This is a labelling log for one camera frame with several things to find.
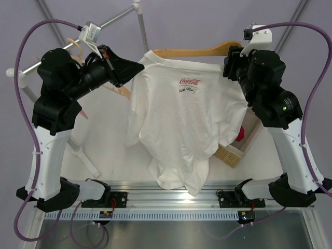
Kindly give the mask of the wooden hanger with metal hook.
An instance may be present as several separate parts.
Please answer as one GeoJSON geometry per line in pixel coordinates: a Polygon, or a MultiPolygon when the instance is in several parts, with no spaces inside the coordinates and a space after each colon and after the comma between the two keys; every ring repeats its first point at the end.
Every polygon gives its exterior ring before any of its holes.
{"type": "Polygon", "coordinates": [[[153,53],[161,58],[185,58],[185,57],[225,57],[228,56],[229,50],[233,49],[233,53],[237,50],[239,55],[243,55],[240,50],[242,46],[238,41],[226,41],[211,48],[205,49],[155,49],[153,53]]]}

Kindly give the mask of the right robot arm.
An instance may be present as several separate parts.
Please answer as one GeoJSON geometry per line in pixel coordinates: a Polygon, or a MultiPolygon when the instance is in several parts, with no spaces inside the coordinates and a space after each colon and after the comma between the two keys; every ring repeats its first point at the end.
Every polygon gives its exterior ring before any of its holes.
{"type": "Polygon", "coordinates": [[[280,84],[286,65],[274,51],[231,46],[224,60],[223,76],[237,81],[248,106],[271,134],[279,160],[286,172],[277,179],[247,179],[235,189],[235,201],[246,206],[255,199],[272,199],[286,208],[307,208],[320,193],[320,185],[331,187],[331,181],[319,171],[308,169],[301,135],[302,110],[297,97],[280,84]]]}

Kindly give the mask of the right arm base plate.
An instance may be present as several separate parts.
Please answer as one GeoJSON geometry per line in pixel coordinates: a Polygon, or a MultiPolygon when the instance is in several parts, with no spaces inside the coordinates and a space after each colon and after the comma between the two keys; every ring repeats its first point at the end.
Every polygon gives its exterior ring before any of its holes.
{"type": "Polygon", "coordinates": [[[264,200],[238,200],[234,191],[223,191],[221,189],[216,191],[218,197],[219,207],[222,209],[230,208],[265,208],[264,200]]]}

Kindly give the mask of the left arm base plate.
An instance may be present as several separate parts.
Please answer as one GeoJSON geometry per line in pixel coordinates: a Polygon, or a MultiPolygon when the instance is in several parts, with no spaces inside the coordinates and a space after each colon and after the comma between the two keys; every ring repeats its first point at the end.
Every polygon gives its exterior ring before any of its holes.
{"type": "Polygon", "coordinates": [[[109,191],[100,200],[87,200],[81,204],[82,208],[118,208],[127,207],[128,193],[126,191],[109,191]]]}

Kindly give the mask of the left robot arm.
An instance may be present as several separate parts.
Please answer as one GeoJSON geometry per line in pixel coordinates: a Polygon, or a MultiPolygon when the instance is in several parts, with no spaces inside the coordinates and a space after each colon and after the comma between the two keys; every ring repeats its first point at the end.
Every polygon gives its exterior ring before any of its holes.
{"type": "Polygon", "coordinates": [[[30,179],[17,190],[18,198],[35,201],[46,213],[77,201],[88,208],[111,204],[111,187],[106,183],[92,179],[76,184],[61,176],[65,147],[82,109],[78,100],[107,82],[120,88],[143,69],[142,64],[120,58],[106,45],[90,53],[84,65],[62,48],[44,54],[37,69],[43,84],[32,115],[37,145],[30,179]]]}

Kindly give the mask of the white printed t shirt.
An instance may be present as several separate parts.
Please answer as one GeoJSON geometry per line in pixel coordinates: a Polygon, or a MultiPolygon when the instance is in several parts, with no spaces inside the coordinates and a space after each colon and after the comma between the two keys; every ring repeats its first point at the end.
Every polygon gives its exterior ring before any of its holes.
{"type": "Polygon", "coordinates": [[[132,81],[126,145],[143,144],[160,187],[184,187],[196,196],[209,174],[209,158],[240,133],[247,101],[223,66],[144,54],[132,81]]]}

